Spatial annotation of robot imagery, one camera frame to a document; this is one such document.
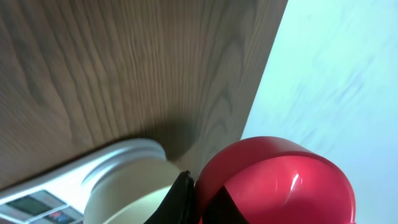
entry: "cream-colored container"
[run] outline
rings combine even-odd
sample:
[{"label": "cream-colored container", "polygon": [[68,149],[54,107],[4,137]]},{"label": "cream-colored container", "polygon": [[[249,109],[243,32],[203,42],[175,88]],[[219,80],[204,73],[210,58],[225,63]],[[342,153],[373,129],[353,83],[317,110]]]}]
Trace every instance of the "cream-colored container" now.
[{"label": "cream-colored container", "polygon": [[108,172],[91,192],[84,224],[144,223],[159,207],[180,170],[159,158],[142,158]]}]

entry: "wood grain surface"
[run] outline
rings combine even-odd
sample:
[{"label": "wood grain surface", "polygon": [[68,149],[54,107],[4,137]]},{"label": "wood grain surface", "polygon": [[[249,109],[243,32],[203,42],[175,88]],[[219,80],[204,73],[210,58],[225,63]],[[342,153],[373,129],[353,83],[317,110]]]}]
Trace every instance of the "wood grain surface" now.
[{"label": "wood grain surface", "polygon": [[0,0],[0,189],[134,136],[197,177],[241,137],[285,5]]}]

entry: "black plastic part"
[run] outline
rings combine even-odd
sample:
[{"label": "black plastic part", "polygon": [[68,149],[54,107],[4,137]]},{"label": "black plastic part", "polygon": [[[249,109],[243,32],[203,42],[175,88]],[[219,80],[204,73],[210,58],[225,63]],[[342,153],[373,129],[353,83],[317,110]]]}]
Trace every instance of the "black plastic part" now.
[{"label": "black plastic part", "polygon": [[223,186],[203,214],[203,224],[249,224]]},{"label": "black plastic part", "polygon": [[145,224],[194,224],[195,193],[189,171],[182,172]]},{"label": "black plastic part", "polygon": [[[196,198],[189,171],[182,172],[145,224],[197,224]],[[223,186],[203,214],[203,224],[248,224]]]}]

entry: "white plastic scale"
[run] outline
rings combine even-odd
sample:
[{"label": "white plastic scale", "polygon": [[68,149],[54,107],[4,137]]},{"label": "white plastic scale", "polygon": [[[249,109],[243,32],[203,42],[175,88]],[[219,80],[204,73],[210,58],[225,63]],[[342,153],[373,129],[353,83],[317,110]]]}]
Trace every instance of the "white plastic scale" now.
[{"label": "white plastic scale", "polygon": [[95,184],[109,171],[143,157],[166,160],[150,139],[118,142],[31,181],[0,192],[0,218],[12,223],[83,223]]}]

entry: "glossy red surface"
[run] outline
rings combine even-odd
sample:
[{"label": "glossy red surface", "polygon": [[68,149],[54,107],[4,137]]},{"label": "glossy red surface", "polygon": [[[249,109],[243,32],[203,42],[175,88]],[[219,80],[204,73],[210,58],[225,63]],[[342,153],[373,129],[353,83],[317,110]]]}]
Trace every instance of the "glossy red surface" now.
[{"label": "glossy red surface", "polygon": [[212,158],[195,186],[199,215],[223,185],[253,224],[354,223],[354,193],[344,173],[285,139],[245,139]]}]

